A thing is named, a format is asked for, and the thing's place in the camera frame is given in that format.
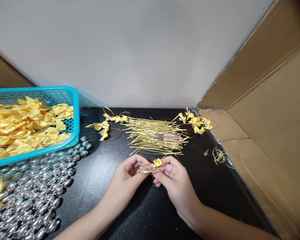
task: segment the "blue plastic basket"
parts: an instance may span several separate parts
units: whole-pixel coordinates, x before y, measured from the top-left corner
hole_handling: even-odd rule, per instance
[[[79,141],[79,94],[75,88],[72,87],[32,87],[32,88],[0,88],[0,104],[11,105],[18,104],[17,99],[25,99],[25,96],[31,98],[39,98],[44,105],[53,106],[60,103],[66,103],[73,106],[73,118],[65,119],[67,129],[65,133],[72,133],[72,135],[63,143],[56,144],[50,147],[45,147],[35,151],[23,153],[17,156],[0,159],[0,166],[10,163],[22,161],[48,152],[54,152],[63,148],[71,147]]]

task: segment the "metal ring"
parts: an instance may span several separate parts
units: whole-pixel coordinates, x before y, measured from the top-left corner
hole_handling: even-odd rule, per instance
[[[104,113],[107,114],[107,113],[106,113],[106,110],[104,110],[105,108],[108,109],[108,110],[112,113],[112,116],[114,117],[114,113],[113,113],[113,112],[111,111],[111,109],[108,108],[108,107],[103,107],[103,108],[102,108],[103,111],[104,111]]]
[[[119,128],[112,128],[112,129],[109,129],[108,132],[110,132],[110,131],[112,131],[112,130],[115,130],[115,129],[120,131],[120,135],[119,135],[118,137],[116,137],[116,138],[109,138],[109,137],[108,137],[108,139],[117,139],[117,138],[119,138],[119,137],[121,136],[122,131],[121,131]]]
[[[129,113],[129,112],[122,112],[122,113]],[[119,117],[121,117],[122,113],[119,114]],[[131,114],[129,113],[129,116],[127,116],[127,117],[130,117],[130,116],[131,116]]]

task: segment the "black table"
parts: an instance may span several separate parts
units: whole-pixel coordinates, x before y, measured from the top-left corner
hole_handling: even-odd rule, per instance
[[[113,108],[112,111],[116,115],[128,111],[135,118],[149,119],[151,116],[154,120],[172,120],[185,110]],[[131,142],[131,139],[127,139],[127,133],[123,132],[115,140],[99,141],[101,136],[94,128],[84,128],[93,122],[104,121],[102,108],[83,108],[80,114],[80,135],[88,137],[93,148],[75,166],[77,171],[73,176],[74,182],[60,196],[63,198],[62,206],[57,209],[57,215],[60,215],[62,221],[60,229],[49,234],[47,239],[53,239],[98,204],[116,166],[134,150],[127,146]],[[110,122],[110,128],[125,127],[120,123]],[[112,137],[116,134],[118,131],[113,131]],[[211,134],[206,131],[201,136],[191,136],[193,138],[184,146],[184,155],[179,155],[179,159],[186,167],[201,202],[230,217],[277,235],[236,171],[225,164],[216,165],[212,156],[204,156],[204,151],[209,149],[211,153],[218,146]],[[162,157],[142,155],[150,162]],[[141,184],[129,206],[102,239],[200,239],[178,216],[166,189],[156,188],[152,181],[150,176]]]

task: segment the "finger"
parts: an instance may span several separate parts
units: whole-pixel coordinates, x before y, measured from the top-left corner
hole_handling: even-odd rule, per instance
[[[170,163],[168,163],[168,164],[166,164],[166,165],[163,166],[163,167],[160,166],[159,169],[160,169],[162,172],[168,172],[168,173],[171,173],[172,170],[173,170],[173,166],[172,166]]]
[[[142,163],[144,166],[147,166],[147,165],[151,164],[147,159],[145,159],[144,157],[142,157],[142,156],[140,156],[138,154],[135,154],[135,155],[127,158],[123,162],[128,162],[132,166],[134,166],[136,163]]]
[[[164,159],[162,159],[162,162],[163,163],[161,164],[161,167],[164,167],[168,163],[170,163],[173,167],[182,166],[182,164],[177,159],[175,159],[173,156],[165,157]]]
[[[170,185],[173,183],[173,180],[165,175],[163,172],[160,170],[156,170],[152,172],[152,175],[161,183],[163,184],[166,188],[169,188]]]

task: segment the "cardboard wall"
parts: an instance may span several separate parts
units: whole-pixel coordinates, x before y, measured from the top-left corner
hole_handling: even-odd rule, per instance
[[[201,106],[233,118],[207,116],[280,237],[300,239],[300,1],[274,3]]]
[[[0,58],[0,88],[14,87],[33,87],[33,84]]]

